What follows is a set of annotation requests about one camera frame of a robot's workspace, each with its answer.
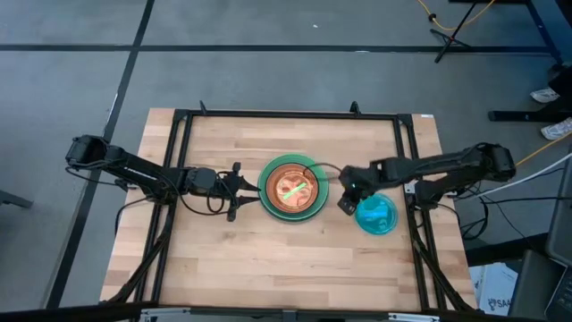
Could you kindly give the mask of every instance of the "black floor stripe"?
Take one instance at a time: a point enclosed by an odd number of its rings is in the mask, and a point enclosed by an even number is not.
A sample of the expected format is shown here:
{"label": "black floor stripe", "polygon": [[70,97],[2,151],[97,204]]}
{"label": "black floor stripe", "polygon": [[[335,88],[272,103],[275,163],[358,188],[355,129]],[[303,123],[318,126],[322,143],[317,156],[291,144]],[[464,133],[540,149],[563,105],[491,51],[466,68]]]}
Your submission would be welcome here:
{"label": "black floor stripe", "polygon": [[[39,52],[347,52],[347,53],[438,53],[442,46],[360,45],[0,45],[0,51]],[[544,46],[451,47],[451,53],[551,53]]]}
{"label": "black floor stripe", "polygon": [[[155,0],[147,0],[145,10],[143,11],[143,16],[141,17],[141,23],[139,24],[135,40],[133,41],[132,47],[134,48],[139,47],[143,41],[145,31],[149,23],[149,18],[151,16],[151,12],[153,11],[154,3]],[[119,113],[121,112],[123,100],[125,99],[127,88],[129,87],[129,82],[131,75],[133,74],[133,69],[137,61],[138,53],[139,51],[132,50],[127,59],[127,63],[125,64],[122,79],[120,80],[119,87],[115,95],[115,101],[105,125],[103,136],[106,140],[111,141],[111,138],[114,135],[115,126],[117,125],[117,120],[119,119]],[[94,171],[91,173],[90,178],[92,180],[97,180],[100,174],[100,171]],[[77,208],[75,220],[73,221],[70,238],[67,241],[62,261],[60,262],[60,266],[55,276],[54,285],[47,299],[47,309],[56,309],[60,306],[63,292],[65,291],[65,285],[67,284],[68,277],[72,271],[73,260],[75,259],[78,247],[80,246],[81,235],[83,234],[86,222],[88,221],[89,210],[91,208],[93,198],[96,195],[96,189],[96,183],[88,182],[85,192],[81,197],[80,205]]]}

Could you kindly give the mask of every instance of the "metal stand leg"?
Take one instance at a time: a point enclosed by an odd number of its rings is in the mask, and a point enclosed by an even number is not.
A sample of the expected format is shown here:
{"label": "metal stand leg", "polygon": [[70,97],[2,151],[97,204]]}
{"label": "metal stand leg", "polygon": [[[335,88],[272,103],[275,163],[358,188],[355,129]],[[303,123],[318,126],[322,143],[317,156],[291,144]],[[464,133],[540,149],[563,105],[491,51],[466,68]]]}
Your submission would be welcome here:
{"label": "metal stand leg", "polygon": [[14,205],[22,208],[32,207],[32,202],[18,196],[14,196],[11,193],[0,191],[0,204]]}
{"label": "metal stand leg", "polygon": [[530,12],[531,17],[533,17],[534,24],[540,32],[540,36],[544,40],[544,44],[548,47],[548,50],[551,53],[552,58],[556,61],[556,63],[552,66],[552,70],[555,72],[559,72],[564,69],[562,65],[564,62],[562,61],[562,57],[560,56],[560,51],[554,45],[554,41],[552,41],[551,35],[548,33],[546,29],[546,25],[544,25],[543,19],[540,17],[538,12],[536,11],[536,7],[531,0],[526,1],[526,8]]}
{"label": "metal stand leg", "polygon": [[463,17],[463,20],[460,22],[460,24],[455,29],[455,32],[453,32],[453,34],[451,36],[447,36],[444,33],[441,33],[437,30],[433,30],[433,29],[430,30],[433,34],[437,34],[437,35],[447,39],[447,41],[445,42],[445,46],[443,46],[443,48],[441,49],[441,52],[439,52],[437,57],[435,57],[435,63],[436,64],[441,61],[441,58],[443,57],[443,55],[445,55],[445,52],[447,51],[447,49],[449,49],[449,47],[452,43],[456,43],[456,44],[459,44],[459,45],[464,46],[464,47],[470,47],[469,45],[456,40],[455,36],[457,36],[458,31],[463,27],[463,24],[465,23],[469,14],[471,14],[473,9],[475,9],[475,6],[476,6],[476,2],[473,2],[473,5],[471,5],[471,7],[468,9],[467,13],[465,14],[465,17]]}

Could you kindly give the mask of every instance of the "blue bowl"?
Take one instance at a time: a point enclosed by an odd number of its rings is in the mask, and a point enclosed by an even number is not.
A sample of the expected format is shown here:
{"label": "blue bowl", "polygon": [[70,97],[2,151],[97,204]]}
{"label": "blue bowl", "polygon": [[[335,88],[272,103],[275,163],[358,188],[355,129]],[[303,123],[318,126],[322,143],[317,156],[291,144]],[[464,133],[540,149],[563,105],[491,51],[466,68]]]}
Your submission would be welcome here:
{"label": "blue bowl", "polygon": [[366,232],[385,235],[397,226],[397,208],[391,199],[381,193],[357,204],[355,218],[357,224]]}

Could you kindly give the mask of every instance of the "green plate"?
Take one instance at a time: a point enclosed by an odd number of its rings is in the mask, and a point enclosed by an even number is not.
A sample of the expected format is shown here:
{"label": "green plate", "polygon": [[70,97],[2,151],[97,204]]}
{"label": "green plate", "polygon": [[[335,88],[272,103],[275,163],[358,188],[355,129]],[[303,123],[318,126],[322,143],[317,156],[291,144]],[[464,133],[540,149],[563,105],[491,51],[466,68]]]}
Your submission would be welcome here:
{"label": "green plate", "polygon": [[266,194],[266,181],[270,174],[280,165],[287,165],[287,164],[298,164],[298,165],[305,165],[311,166],[315,164],[315,161],[309,157],[298,155],[298,154],[288,154],[277,157],[276,159],[270,161],[268,165],[262,170],[262,173],[258,177],[258,188],[260,188],[260,192],[258,196],[260,197],[260,201],[262,202],[263,207],[268,211],[268,213],[280,220],[284,220],[287,222],[300,222],[304,220],[308,220],[309,218],[315,216],[320,209],[325,205],[325,201],[328,199],[328,177],[326,176],[324,170],[321,166],[312,166],[309,171],[311,171],[315,178],[317,179],[318,183],[318,194],[314,201],[314,204],[310,206],[308,209],[301,211],[299,213],[286,213],[281,211],[280,209],[276,208],[268,198]]}

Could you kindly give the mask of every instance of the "table leg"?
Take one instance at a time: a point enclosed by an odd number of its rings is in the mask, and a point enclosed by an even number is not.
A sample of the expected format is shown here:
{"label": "table leg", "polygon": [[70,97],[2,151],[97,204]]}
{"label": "table leg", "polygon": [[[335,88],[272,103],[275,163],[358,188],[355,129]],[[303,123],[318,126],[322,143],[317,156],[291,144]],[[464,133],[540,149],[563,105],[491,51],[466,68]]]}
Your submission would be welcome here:
{"label": "table leg", "polygon": [[6,205],[12,204],[22,208],[32,207],[32,201],[20,198],[18,196],[14,196],[11,193],[5,191],[0,191],[0,204],[6,204]]}
{"label": "table leg", "polygon": [[463,27],[463,24],[465,24],[465,21],[467,20],[469,14],[471,14],[471,12],[473,11],[473,9],[475,9],[476,6],[476,2],[473,2],[473,5],[471,5],[471,7],[468,9],[467,13],[465,14],[465,17],[463,17],[463,20],[458,24],[457,28],[455,29],[455,31],[453,32],[453,34],[449,37],[445,34],[440,33],[439,31],[436,30],[431,30],[432,33],[437,33],[440,36],[443,36],[444,38],[447,39],[447,42],[445,43],[445,46],[443,46],[443,48],[441,49],[441,52],[439,52],[439,54],[437,55],[437,57],[435,57],[435,63],[439,63],[441,61],[441,58],[443,57],[443,55],[445,55],[445,52],[447,51],[447,49],[449,49],[450,45],[454,42],[454,43],[458,43],[464,47],[469,47],[469,45],[460,42],[458,40],[455,39],[455,37],[457,36],[458,31]]}

